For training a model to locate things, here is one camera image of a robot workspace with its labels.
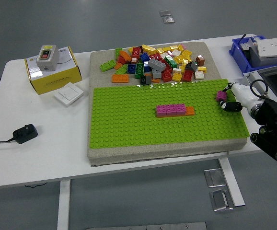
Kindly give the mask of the robot right hand white shell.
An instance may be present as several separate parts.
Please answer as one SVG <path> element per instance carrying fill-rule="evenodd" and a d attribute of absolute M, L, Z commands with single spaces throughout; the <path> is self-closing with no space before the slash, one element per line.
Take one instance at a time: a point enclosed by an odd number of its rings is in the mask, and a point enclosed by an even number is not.
<path fill-rule="evenodd" d="M 236 102 L 226 102 L 224 99 L 217 99 L 221 108 L 227 112 L 240 112 L 244 107 L 247 108 L 248 114 L 252 113 L 261 106 L 262 102 L 258 100 L 257 96 L 251 92 L 249 85 L 243 85 L 239 83 L 228 83 L 228 85 L 222 90 L 225 94 L 228 90 L 231 90 L 236 98 Z"/>

